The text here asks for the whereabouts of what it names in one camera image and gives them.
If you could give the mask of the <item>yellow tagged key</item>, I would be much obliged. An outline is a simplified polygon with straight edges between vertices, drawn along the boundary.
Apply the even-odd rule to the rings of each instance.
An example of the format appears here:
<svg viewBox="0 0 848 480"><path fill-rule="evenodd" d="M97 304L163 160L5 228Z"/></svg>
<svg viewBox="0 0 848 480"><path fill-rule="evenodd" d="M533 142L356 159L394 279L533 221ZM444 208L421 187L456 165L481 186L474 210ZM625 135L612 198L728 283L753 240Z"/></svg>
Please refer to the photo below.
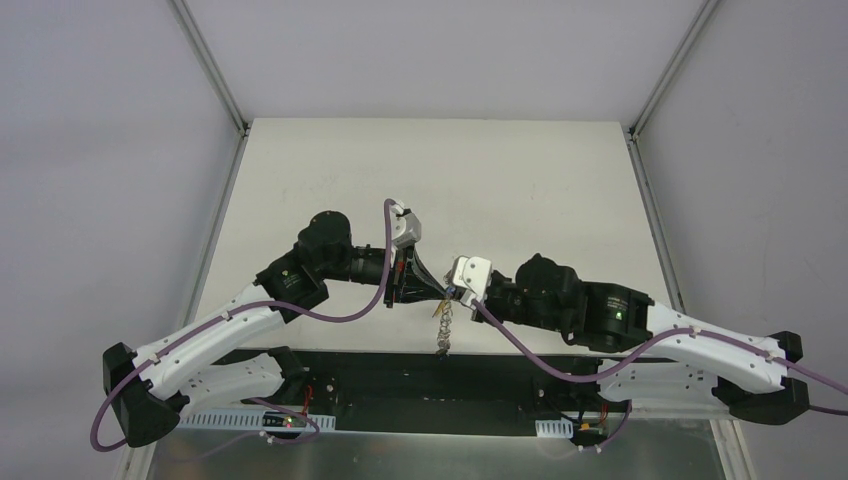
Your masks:
<svg viewBox="0 0 848 480"><path fill-rule="evenodd" d="M450 305L450 300L449 300L449 299L447 299L447 298L442 299L442 300L439 302L438 306L436 307L435 311L433 312L432 317L433 317L433 318L435 318L435 317L437 317L437 316L442 315L442 314L443 314L443 312L444 312L444 310L445 310L445 308L446 308L446 307L448 307L449 305Z"/></svg>

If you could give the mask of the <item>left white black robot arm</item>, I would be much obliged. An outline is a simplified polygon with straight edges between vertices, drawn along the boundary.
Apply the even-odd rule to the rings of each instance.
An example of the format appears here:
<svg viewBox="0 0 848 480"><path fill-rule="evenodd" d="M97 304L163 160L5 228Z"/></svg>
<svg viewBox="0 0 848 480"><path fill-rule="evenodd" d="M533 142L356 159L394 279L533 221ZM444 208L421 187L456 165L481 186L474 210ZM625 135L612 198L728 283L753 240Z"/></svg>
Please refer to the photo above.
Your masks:
<svg viewBox="0 0 848 480"><path fill-rule="evenodd" d="M195 413L252 398L281 404L309 403L313 389L303 364L287 347L224 364L247 341L305 315L328 323L364 317L377 305L441 300L445 287L422 265L415 245L420 222L388 201L383 209L385 245L357 247L348 218L316 214L292 249L206 319L160 340L131 348L117 343L102 356L107 396L92 425L98 439L106 411L124 435L121 445L154 443Z"/></svg>

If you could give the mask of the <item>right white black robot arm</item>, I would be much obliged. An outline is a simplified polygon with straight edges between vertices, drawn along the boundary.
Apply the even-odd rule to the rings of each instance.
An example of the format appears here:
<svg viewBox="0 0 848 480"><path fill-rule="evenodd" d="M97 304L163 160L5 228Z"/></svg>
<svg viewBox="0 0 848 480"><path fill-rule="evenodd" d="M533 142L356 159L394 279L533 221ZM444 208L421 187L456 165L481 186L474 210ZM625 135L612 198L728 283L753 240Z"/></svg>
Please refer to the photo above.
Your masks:
<svg viewBox="0 0 848 480"><path fill-rule="evenodd" d="M581 280L540 254L513 278L481 257L458 257L449 292L473 320L495 327L542 371L568 382L583 410L604 400L722 405L739 420L785 425L811 408L805 382L790 376L802 358L799 335L736 333L696 320L625 286ZM595 372L559 370L533 353L506 323L559 334L572 346L606 353Z"/></svg>

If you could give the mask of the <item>metal disc keyring holder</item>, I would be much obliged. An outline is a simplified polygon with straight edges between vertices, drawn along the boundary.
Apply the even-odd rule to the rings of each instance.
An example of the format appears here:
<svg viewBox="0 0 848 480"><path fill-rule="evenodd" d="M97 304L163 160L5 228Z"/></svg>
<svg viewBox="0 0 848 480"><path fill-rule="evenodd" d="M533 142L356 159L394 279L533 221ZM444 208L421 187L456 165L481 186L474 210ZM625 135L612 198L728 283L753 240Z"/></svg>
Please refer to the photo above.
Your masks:
<svg viewBox="0 0 848 480"><path fill-rule="evenodd" d="M444 358L449 354L451 348L451 326L452 326L452 318L453 318L453 310L452 310L452 301L450 300L450 305L445 308L442 315L437 316L439 320L438 332L436 337L437 350L436 356L439 358Z"/></svg>

